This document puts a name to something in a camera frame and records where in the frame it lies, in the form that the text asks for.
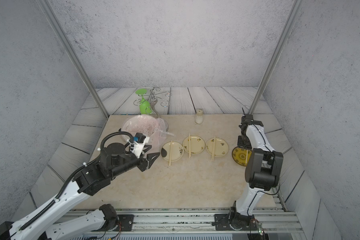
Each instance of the concrete wall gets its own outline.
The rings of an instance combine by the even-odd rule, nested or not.
[[[0,223],[10,220],[88,91],[35,0],[0,0]]]
[[[360,239],[360,0],[305,0],[264,96],[345,239]]]
[[[50,0],[97,88],[257,86],[293,0]]]

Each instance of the chopsticks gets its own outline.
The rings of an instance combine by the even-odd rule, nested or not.
[[[188,152],[189,152],[189,158],[191,157],[191,133],[188,135]]]
[[[172,140],[171,140],[171,146],[169,147],[169,166],[171,166],[171,160],[172,160]]]
[[[213,156],[215,155],[215,144],[216,144],[216,136],[213,137],[212,161],[213,161]]]

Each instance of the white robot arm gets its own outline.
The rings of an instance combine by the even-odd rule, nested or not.
[[[111,143],[104,147],[110,137],[128,135],[129,143]],[[144,153],[152,148],[146,145],[149,137],[137,133],[133,137],[128,132],[114,132],[106,136],[100,145],[99,156],[75,170],[66,180],[61,190],[46,203],[16,222],[0,225],[0,240],[65,240],[91,230],[112,230],[119,219],[110,204],[80,218],[54,224],[66,212],[80,202],[96,194],[110,184],[116,176],[138,167],[142,172],[148,170],[160,153]]]
[[[278,185],[283,164],[283,155],[269,144],[262,122],[254,120],[250,114],[244,114],[239,127],[241,136],[238,146],[252,153],[245,169],[246,188],[230,212],[230,227],[235,230],[248,226],[254,218],[253,209],[261,196]]]

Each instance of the mounting plate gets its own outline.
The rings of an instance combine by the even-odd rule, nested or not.
[[[227,214],[215,214],[215,222],[218,222],[215,225],[216,231],[236,230],[236,229],[231,228]],[[256,226],[256,223],[251,222],[250,226],[245,226],[242,229],[237,230],[237,231],[251,231],[251,232],[256,233],[258,231],[258,228]]]
[[[133,214],[118,214],[119,220],[121,222],[121,231],[130,232],[132,231],[133,219],[135,215]]]

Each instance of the aluminum frame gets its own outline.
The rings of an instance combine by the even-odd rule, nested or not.
[[[292,30],[292,27],[299,15],[303,1],[304,0],[295,0],[295,2],[293,3],[293,6],[291,9],[291,12],[289,13],[287,22],[285,23],[283,31],[281,32],[279,41],[273,52],[271,60],[269,61],[268,67],[265,70],[263,79],[261,80],[261,82],[259,84],[259,87],[257,89],[256,95],[253,99],[253,102],[251,104],[248,114],[253,114],[254,110],[256,109],[257,103],[259,102],[261,95],[263,94],[265,87],[267,86],[267,84],[269,82],[269,78],[271,77],[273,69],[276,66],[277,61],[279,60],[281,52],[283,51],[283,47],[284,47],[286,41],[288,40],[289,34],[291,33],[291,30]]]
[[[61,25],[59,24],[59,21],[56,18],[56,15],[53,13],[53,10],[50,4],[48,3],[48,0],[37,0],[37,3],[39,4],[39,7],[43,11],[45,17],[47,18],[56,36],[63,45],[66,53],[68,54],[69,59],[72,61],[72,64],[75,66],[84,84],[87,86],[89,93],[92,95],[93,99],[100,108],[101,112],[108,119],[109,118],[108,111],[106,110],[99,95],[97,94],[96,89],[93,87],[91,80],[89,79],[89,76],[85,72],[80,60],[78,59],[75,51],[73,50],[72,45],[69,43],[67,36],[65,35],[64,31],[61,28]]]
[[[58,222],[65,222],[83,216],[86,210],[67,212]],[[216,231],[211,225],[215,214],[228,214],[229,209],[117,209],[117,214],[134,214],[131,232],[122,234],[153,233],[237,233],[237,231]],[[303,233],[295,212],[274,209],[255,209],[254,215],[263,224],[266,233]]]

